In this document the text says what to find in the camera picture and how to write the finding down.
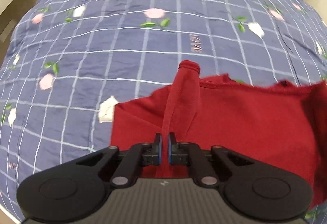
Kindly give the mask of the red long sleeve sweater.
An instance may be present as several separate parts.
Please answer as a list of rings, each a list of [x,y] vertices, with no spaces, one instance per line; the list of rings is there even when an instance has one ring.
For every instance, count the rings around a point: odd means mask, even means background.
[[[171,85],[115,106],[111,143],[121,149],[168,134],[203,149],[221,145],[304,178],[313,205],[326,200],[326,82],[295,86],[282,80],[251,86],[228,75],[200,78],[184,60]]]

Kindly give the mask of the blue plaid floral quilt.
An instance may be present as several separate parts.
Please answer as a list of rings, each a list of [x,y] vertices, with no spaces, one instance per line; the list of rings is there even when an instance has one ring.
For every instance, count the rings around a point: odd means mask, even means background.
[[[268,86],[326,79],[326,24],[303,0],[38,0],[1,66],[1,210],[28,176],[109,144],[101,103],[146,97],[192,60]]]

